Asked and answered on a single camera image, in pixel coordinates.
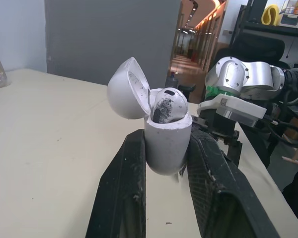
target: earbud case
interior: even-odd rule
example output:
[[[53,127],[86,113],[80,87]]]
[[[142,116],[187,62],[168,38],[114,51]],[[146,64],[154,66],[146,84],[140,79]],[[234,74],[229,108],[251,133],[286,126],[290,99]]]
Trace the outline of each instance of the earbud case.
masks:
[[[189,145],[192,117],[158,124],[151,112],[155,96],[163,89],[150,90],[148,81],[135,58],[126,60],[117,69],[107,86],[112,110],[126,119],[145,120],[146,161],[160,175],[173,175],[184,166]]]

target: green tape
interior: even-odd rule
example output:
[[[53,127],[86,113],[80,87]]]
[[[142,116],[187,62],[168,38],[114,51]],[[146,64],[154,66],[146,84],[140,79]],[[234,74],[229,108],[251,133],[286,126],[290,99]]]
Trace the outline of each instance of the green tape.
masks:
[[[212,96],[217,96],[218,94],[225,94],[225,95],[229,95],[229,96],[234,96],[230,92],[222,91],[218,88],[207,86],[207,93],[206,93],[205,98],[212,97]]]

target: table surface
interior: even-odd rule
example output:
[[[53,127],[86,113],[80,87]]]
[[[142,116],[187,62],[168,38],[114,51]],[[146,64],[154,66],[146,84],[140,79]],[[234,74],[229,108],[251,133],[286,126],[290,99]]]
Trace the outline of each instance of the table surface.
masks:
[[[100,177],[144,122],[117,116],[106,86],[28,69],[7,76],[11,84],[0,89],[0,238],[83,238]],[[196,106],[189,105],[191,114]],[[280,236],[298,238],[297,218],[236,129],[239,168]],[[147,167],[146,187],[148,238],[200,237],[185,178]]]

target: shelf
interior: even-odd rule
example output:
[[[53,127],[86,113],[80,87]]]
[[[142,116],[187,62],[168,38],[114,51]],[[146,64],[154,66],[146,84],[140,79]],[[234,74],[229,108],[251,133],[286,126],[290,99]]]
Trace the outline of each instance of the shelf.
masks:
[[[245,22],[244,28],[247,30],[298,37],[297,28],[284,27],[284,26],[267,26],[263,24],[252,23],[252,22]]]

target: earbud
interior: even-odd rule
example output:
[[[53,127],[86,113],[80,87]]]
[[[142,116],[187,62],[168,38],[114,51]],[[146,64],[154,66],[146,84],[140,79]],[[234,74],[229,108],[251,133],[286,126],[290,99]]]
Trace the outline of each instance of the earbud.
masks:
[[[152,121],[166,124],[178,121],[188,113],[188,101],[175,88],[164,88],[158,92],[152,114]]]

